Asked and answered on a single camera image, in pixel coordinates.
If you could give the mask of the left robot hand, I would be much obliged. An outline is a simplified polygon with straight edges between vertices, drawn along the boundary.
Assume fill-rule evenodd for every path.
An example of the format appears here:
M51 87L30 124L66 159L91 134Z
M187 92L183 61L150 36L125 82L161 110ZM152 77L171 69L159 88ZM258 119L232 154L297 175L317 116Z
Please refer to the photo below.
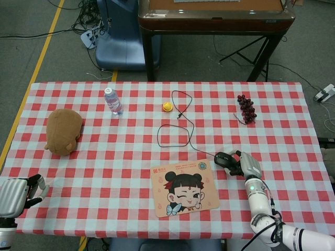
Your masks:
M40 174L4 181L1 186L1 218L17 218L25 209L42 202L49 188Z

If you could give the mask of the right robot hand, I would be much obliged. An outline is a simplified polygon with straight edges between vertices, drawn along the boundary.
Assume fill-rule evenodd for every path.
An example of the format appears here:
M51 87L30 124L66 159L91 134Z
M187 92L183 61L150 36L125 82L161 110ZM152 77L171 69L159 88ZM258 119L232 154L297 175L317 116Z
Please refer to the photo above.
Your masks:
M259 162L250 154L239 150L228 154L228 164L224 169L230 176L242 176L246 180L250 178L262 178L262 170Z

